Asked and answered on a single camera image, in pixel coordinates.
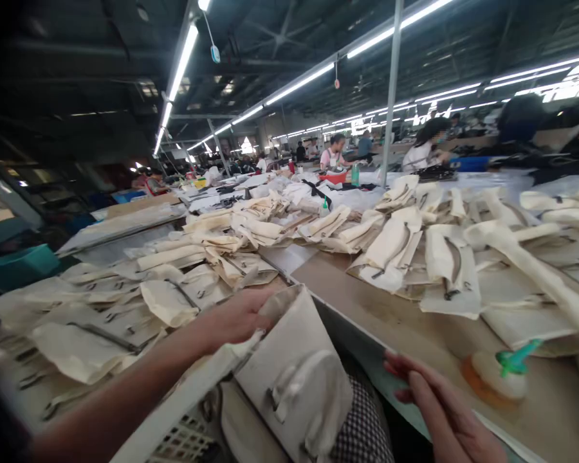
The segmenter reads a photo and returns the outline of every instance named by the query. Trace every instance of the pink shirt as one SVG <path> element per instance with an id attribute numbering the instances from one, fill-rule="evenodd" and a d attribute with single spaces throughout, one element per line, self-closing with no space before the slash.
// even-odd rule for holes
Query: pink shirt
<path id="1" fill-rule="evenodd" d="M 341 153 L 338 152 L 336 154 L 336 156 L 335 155 L 331 156 L 331 153 L 332 152 L 330 151 L 330 148 L 328 148 L 326 151 L 324 151 L 322 153 L 322 156 L 320 157 L 320 164 L 324 164 L 324 167 L 328 167 L 328 166 L 334 167 L 334 166 L 332 166 L 332 164 L 330 162 L 331 159 L 333 161 L 335 161 L 335 166 L 337 166 L 339 164 L 339 158 L 341 157 Z"/>

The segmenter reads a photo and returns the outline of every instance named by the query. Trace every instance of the support pole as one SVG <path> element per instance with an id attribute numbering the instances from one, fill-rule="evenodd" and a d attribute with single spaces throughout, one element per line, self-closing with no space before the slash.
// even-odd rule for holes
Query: support pole
<path id="1" fill-rule="evenodd" d="M 212 121 L 210 119 L 208 119 L 208 125 L 210 126 L 210 132 L 212 132 L 212 135 L 214 137 L 214 142 L 217 144 L 217 147 L 219 148 L 219 154 L 221 155 L 221 161 L 223 161 L 223 167 L 225 168 L 225 172 L 227 173 L 228 177 L 231 177 L 230 175 L 230 168 L 227 166 L 227 161 L 225 160 L 225 156 L 223 155 L 223 150 L 221 149 L 221 144 L 219 143 L 219 137 L 217 137 L 214 133 L 214 126 L 212 125 Z"/>
<path id="2" fill-rule="evenodd" d="M 401 15 L 403 0 L 396 0 L 394 5 L 394 34 L 392 35 L 391 77 L 388 86 L 388 114 L 386 114 L 386 136 L 384 137 L 384 162 L 381 166 L 381 185 L 386 187 L 388 173 L 388 153 L 391 150 L 392 107 L 397 93 L 397 76 L 399 73 L 399 53 L 401 51 Z"/>

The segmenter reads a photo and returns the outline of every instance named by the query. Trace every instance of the orange container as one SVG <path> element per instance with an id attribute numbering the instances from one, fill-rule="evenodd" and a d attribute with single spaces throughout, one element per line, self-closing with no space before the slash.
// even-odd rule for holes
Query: orange container
<path id="1" fill-rule="evenodd" d="M 346 177 L 347 177 L 347 172 L 342 172 L 339 175 L 320 176 L 320 180 L 328 180 L 330 183 L 334 183 L 336 185 L 337 183 L 343 183 L 345 181 Z"/>

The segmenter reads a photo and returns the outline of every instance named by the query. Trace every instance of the water bottle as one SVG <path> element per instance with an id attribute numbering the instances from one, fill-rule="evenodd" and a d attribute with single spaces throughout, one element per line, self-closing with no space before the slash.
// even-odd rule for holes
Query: water bottle
<path id="1" fill-rule="evenodd" d="M 360 186 L 358 163 L 352 164 L 352 185 Z"/>

